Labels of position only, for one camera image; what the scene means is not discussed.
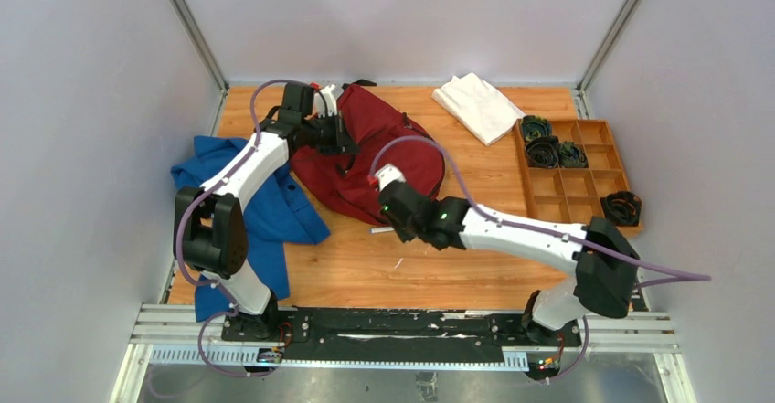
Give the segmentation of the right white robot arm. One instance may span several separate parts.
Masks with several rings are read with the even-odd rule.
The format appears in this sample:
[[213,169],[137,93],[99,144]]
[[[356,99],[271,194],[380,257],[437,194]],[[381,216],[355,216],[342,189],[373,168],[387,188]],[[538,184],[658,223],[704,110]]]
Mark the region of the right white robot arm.
[[[518,332],[532,345],[546,345],[567,323],[588,313],[611,319],[629,314],[637,272],[630,260],[637,254],[605,218],[583,225],[512,216],[459,197],[435,200],[400,181],[381,185],[378,202],[403,242],[497,251],[564,272],[565,280],[527,300]],[[627,260],[610,256],[612,250]]]

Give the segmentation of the red backpack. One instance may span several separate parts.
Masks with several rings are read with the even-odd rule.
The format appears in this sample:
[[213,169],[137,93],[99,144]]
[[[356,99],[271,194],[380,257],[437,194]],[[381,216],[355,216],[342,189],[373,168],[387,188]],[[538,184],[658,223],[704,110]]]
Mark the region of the red backpack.
[[388,143],[405,136],[432,137],[405,112],[398,111],[362,85],[350,84],[337,99],[345,128],[359,151],[356,154],[324,155],[310,147],[299,149],[290,160],[297,180],[335,213],[373,226],[385,226],[378,192],[370,183],[371,165],[396,166],[424,196],[439,194],[446,164],[434,147],[418,142],[397,143],[383,154]]

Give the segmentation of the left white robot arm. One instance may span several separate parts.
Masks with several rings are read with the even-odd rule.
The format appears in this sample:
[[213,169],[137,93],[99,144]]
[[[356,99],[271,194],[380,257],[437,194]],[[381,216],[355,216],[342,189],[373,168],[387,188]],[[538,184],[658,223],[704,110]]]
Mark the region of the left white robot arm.
[[239,153],[204,184],[175,196],[173,252],[181,274],[195,286],[221,290],[231,310],[247,315],[245,330],[259,342],[278,334],[280,317],[274,291],[248,262],[247,204],[303,147],[322,154],[356,150],[337,105],[341,87],[278,83],[281,103],[264,117],[250,113],[254,132]]

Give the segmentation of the blue capped marker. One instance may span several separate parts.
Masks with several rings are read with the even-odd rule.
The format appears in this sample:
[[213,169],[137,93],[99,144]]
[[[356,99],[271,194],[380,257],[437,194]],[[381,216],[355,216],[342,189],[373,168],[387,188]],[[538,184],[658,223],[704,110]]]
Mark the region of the blue capped marker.
[[387,233],[392,231],[394,231],[392,227],[377,227],[377,228],[370,229],[371,234],[380,234],[380,233]]

